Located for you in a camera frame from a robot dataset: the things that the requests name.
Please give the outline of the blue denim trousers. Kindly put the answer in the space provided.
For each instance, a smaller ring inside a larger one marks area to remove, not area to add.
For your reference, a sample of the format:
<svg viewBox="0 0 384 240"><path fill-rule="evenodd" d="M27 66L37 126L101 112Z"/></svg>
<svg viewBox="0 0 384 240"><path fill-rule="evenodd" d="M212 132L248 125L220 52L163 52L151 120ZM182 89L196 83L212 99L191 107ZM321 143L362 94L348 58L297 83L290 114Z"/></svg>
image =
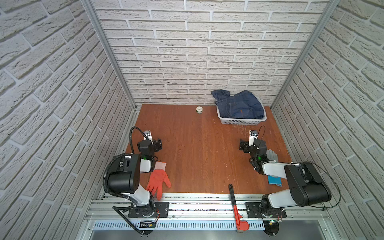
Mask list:
<svg viewBox="0 0 384 240"><path fill-rule="evenodd" d="M265 117L263 105L250 91L231 96L230 91L214 90L211 94L216 99L221 118L261 120Z"/></svg>

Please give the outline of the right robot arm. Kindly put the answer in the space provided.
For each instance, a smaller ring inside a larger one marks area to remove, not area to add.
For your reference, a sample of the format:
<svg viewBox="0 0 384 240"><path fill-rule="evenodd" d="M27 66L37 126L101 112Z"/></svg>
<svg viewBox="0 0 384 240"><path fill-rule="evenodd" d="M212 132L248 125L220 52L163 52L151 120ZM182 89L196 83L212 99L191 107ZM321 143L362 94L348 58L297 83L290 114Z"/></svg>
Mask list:
<svg viewBox="0 0 384 240"><path fill-rule="evenodd" d="M306 207L329 202L332 193L313 163L280 163L268 159L266 142L240 140L239 150L250 154L250 163L261 175L285 179L287 190L266 194L258 206L263 217L284 218L287 207Z"/></svg>

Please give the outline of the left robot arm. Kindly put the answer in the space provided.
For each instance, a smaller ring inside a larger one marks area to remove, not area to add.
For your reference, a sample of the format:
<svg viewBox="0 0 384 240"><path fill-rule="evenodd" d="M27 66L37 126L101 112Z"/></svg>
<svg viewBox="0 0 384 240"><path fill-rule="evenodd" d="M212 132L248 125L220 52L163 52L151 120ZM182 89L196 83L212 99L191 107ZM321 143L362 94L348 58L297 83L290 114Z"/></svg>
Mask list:
<svg viewBox="0 0 384 240"><path fill-rule="evenodd" d="M138 143L138 148L138 154L113 157L104 171L103 188L109 195L131 201L130 216L150 218L155 216L157 209L153 194L140 184L140 175L158 169L155 153L162 149L162 141L145 139Z"/></svg>

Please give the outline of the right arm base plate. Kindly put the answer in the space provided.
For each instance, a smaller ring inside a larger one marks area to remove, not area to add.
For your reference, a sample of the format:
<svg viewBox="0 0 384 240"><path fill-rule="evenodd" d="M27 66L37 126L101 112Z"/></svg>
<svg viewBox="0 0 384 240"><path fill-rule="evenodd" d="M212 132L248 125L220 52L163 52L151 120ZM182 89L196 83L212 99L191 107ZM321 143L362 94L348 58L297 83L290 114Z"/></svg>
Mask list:
<svg viewBox="0 0 384 240"><path fill-rule="evenodd" d="M265 202L246 202L248 218L276 218L283 219L287 213L283 208L272 208Z"/></svg>

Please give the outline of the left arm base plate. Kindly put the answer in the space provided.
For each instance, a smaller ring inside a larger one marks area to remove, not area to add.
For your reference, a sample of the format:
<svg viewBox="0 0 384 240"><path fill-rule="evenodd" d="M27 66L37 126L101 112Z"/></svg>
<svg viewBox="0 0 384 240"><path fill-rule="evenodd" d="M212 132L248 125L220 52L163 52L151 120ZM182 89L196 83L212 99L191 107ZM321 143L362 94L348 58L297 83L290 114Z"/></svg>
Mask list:
<svg viewBox="0 0 384 240"><path fill-rule="evenodd" d="M129 210L128 216L129 218L167 218L169 209L169 202L154 202Z"/></svg>

